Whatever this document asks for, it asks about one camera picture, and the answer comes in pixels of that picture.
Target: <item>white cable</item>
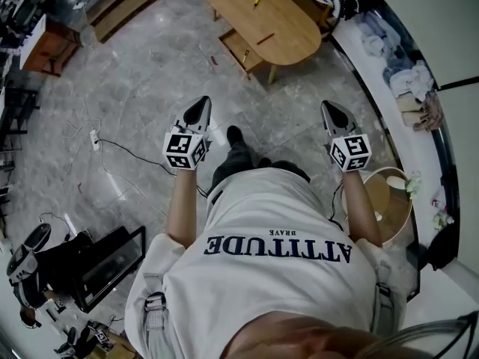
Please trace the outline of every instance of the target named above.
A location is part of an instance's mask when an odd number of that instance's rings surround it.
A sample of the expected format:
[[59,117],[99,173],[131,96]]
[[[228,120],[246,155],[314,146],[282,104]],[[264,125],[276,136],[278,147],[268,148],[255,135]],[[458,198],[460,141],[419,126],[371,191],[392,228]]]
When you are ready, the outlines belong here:
[[123,197],[123,195],[127,192],[127,191],[130,191],[132,188],[128,188],[127,190],[125,190],[123,193],[121,193],[118,197],[116,197],[112,202],[110,203],[107,203],[104,207],[96,207],[97,210],[99,211],[103,211],[104,209],[106,209],[108,206],[111,206],[113,203],[115,203],[117,200],[119,200],[120,198]]
[[86,100],[83,96],[80,96],[80,95],[77,94],[76,89],[75,89],[75,85],[73,86],[73,92],[74,92],[75,96],[77,96],[81,101],[83,101],[83,105],[85,106],[85,110],[86,110],[86,112],[87,112],[87,117],[88,117],[88,118],[91,118],[91,119],[93,119],[93,120],[97,120],[97,121],[98,121],[98,130],[97,130],[97,133],[99,133],[100,130],[102,129],[102,121],[101,121],[101,119],[90,116],[90,114],[88,113],[87,100]]
[[75,130],[75,134],[72,135],[71,137],[67,137],[66,135],[63,135],[63,130],[61,131],[61,135],[63,136],[63,138],[66,138],[66,139],[68,139],[68,140],[71,140],[72,138],[75,138],[75,136],[79,133],[80,130],[82,130],[83,126],[85,125],[85,124],[83,124],[83,125],[81,125],[81,126],[77,129],[77,128],[76,128],[75,126],[73,126],[72,123],[71,123],[70,121],[68,121],[68,120],[67,120],[67,124],[70,125],[73,130]]
[[144,194],[141,192],[141,190],[138,188],[137,185],[135,185],[133,182],[131,182],[129,179],[123,177],[121,174],[116,174],[116,173],[112,173],[111,171],[107,171],[106,168],[105,168],[105,165],[103,164],[103,143],[102,141],[99,141],[100,143],[100,158],[101,158],[101,162],[102,162],[102,168],[103,170],[107,173],[107,174],[111,174],[113,176],[118,176],[120,178],[122,178],[123,180],[125,180],[126,182],[128,182],[131,186],[133,186],[136,191],[142,196],[142,198],[151,206],[153,207],[157,212],[163,214],[166,218],[168,217],[164,212],[162,212],[160,209],[158,209],[155,205],[153,205],[145,196]]
[[[90,122],[90,121],[86,121],[81,128],[83,128],[87,123],[89,123],[91,125],[91,128],[92,130],[94,129],[93,127],[93,124]],[[72,159],[72,162],[70,163],[70,166],[68,167],[68,170],[65,174],[65,178],[63,179],[63,182],[61,183],[61,185],[63,186],[65,184],[65,182],[67,181],[67,177],[68,177],[68,174],[70,173],[70,171],[72,170],[72,166],[73,166],[73,163],[75,162],[76,160],[76,157],[78,156],[78,154],[80,153],[80,148],[82,147],[82,143],[83,143],[83,137],[80,138],[80,142],[79,142],[79,145],[78,145],[78,149],[76,150],[76,153],[75,153],[75,156],[73,157]]]

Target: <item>black cable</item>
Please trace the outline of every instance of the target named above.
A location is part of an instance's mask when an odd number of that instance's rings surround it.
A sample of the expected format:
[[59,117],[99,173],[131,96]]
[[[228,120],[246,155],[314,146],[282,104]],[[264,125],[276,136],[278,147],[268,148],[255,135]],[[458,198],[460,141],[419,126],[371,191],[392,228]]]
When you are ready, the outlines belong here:
[[124,318],[118,318],[117,319],[117,316],[115,314],[112,314],[110,315],[110,317],[108,318],[109,320],[109,323],[106,325],[106,337],[108,338],[110,336],[110,329],[112,327],[112,324],[113,322],[120,322],[122,321]]
[[[149,164],[161,166],[162,169],[163,169],[166,173],[168,173],[170,176],[174,176],[174,177],[176,176],[175,173],[172,173],[172,172],[170,172],[167,168],[165,168],[165,167],[163,166],[163,164],[160,164],[159,162],[155,162],[155,161],[150,161],[150,160],[148,160],[148,159],[144,159],[143,157],[138,157],[136,154],[134,154],[133,152],[129,151],[127,148],[125,148],[125,147],[123,147],[123,146],[117,144],[116,142],[109,141],[109,140],[106,140],[106,139],[104,139],[104,138],[98,138],[98,141],[107,142],[107,143],[109,143],[109,144],[115,145],[115,146],[117,146],[117,147],[119,147],[119,148],[125,150],[126,152],[128,152],[129,154],[131,154],[131,155],[132,155],[133,157],[135,157],[136,159],[140,159],[140,160],[142,160],[142,161],[144,161],[144,162],[147,162],[147,163],[149,163]],[[205,190],[203,190],[202,188],[200,188],[198,185],[196,185],[196,189],[198,190],[198,193],[200,193],[200,196],[205,197],[205,198],[208,197],[208,195],[207,195],[207,193],[205,192]]]
[[341,224],[337,221],[335,221],[333,218],[335,217],[336,215],[336,208],[335,208],[335,197],[336,197],[336,193],[338,192],[338,190],[341,188],[341,186],[343,185],[344,181],[341,180],[341,182],[339,183],[339,186],[336,188],[335,192],[333,193],[332,195],[332,201],[331,201],[331,205],[332,205],[332,214],[331,214],[331,217],[328,218],[328,221],[329,222],[332,222],[333,224],[337,225],[341,231],[344,231],[343,227],[341,226]]

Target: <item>person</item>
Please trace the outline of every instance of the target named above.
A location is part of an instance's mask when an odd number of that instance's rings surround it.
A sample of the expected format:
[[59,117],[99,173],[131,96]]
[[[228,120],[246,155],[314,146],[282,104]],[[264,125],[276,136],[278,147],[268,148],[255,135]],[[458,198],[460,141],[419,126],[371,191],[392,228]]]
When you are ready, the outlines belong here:
[[22,282],[13,285],[13,293],[21,305],[20,319],[27,327],[38,326],[35,309],[42,307],[49,299],[58,300],[61,296],[70,294],[70,283],[67,280],[70,265],[67,263],[72,262],[92,244],[90,233],[82,231],[71,241],[34,255],[38,262],[37,270]]
[[379,339],[371,257],[382,240],[361,177],[343,177],[347,236],[302,169],[268,159],[254,169],[241,131],[227,139],[198,238],[196,171],[177,172],[166,232],[126,303],[130,342],[144,358],[352,358]]
[[[21,304],[22,322],[30,328],[40,327],[35,319],[35,309],[49,299],[62,301],[72,298],[78,302],[74,277],[96,267],[128,239],[129,233],[124,227],[113,230],[96,242],[88,231],[82,231],[69,242],[35,253],[34,257],[38,262],[37,270],[20,283],[12,285],[13,293]],[[105,277],[111,273],[102,271],[101,274]],[[93,289],[96,292],[101,290],[101,286],[97,283],[100,277],[98,273],[89,277],[88,290]]]

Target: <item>folded clothes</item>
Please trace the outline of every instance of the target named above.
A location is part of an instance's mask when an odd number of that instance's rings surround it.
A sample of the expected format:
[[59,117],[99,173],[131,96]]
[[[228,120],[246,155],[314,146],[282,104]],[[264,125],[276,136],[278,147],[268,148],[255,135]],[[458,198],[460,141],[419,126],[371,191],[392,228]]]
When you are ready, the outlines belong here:
[[422,103],[420,111],[408,111],[401,113],[404,125],[413,128],[416,132],[420,130],[438,129],[442,125],[444,114],[436,92],[429,92]]
[[434,79],[423,60],[419,60],[410,70],[401,70],[394,74],[389,80],[394,97],[411,92],[421,102],[426,99],[426,93],[433,85]]
[[390,58],[386,68],[382,71],[382,77],[387,85],[390,85],[391,77],[401,70],[410,70],[414,67],[414,63],[409,57],[403,55],[402,58]]
[[421,103],[412,95],[412,93],[401,94],[396,99],[399,111],[420,111]]
[[358,15],[356,23],[362,32],[361,40],[366,53],[388,60],[396,52],[401,38],[385,20],[367,12]]

